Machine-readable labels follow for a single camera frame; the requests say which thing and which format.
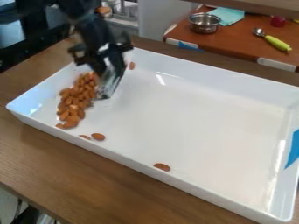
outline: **white tray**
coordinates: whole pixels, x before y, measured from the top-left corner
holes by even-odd
[[[254,221],[290,221],[299,164],[285,164],[299,127],[299,88],[141,49],[129,57],[136,69],[75,129],[55,128],[58,92],[86,66],[66,66],[7,109],[37,129]],[[78,137],[94,132],[107,139]]]

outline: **black cable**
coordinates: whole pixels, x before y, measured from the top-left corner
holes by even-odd
[[[23,201],[21,199],[17,199],[17,210],[16,210],[15,216],[12,221],[13,224],[18,224],[18,216],[20,215],[22,202]]]

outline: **yellow spoon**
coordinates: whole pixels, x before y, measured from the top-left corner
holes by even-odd
[[[278,38],[274,38],[272,36],[266,35],[265,32],[261,28],[254,28],[253,33],[256,36],[265,38],[267,40],[267,42],[269,42],[272,46],[276,47],[277,49],[279,49],[281,51],[284,51],[284,52],[292,51],[292,48],[288,44],[282,42]]]

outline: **cloth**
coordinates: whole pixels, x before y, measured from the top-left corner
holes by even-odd
[[[245,14],[243,10],[233,10],[223,7],[218,7],[216,10],[211,10],[208,13],[221,18],[221,25],[232,25],[244,18]]]

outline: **metal bowl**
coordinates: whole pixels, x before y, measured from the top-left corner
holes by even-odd
[[[206,34],[217,31],[221,18],[205,12],[199,12],[191,14],[189,16],[189,22],[191,24],[190,29],[193,32]]]

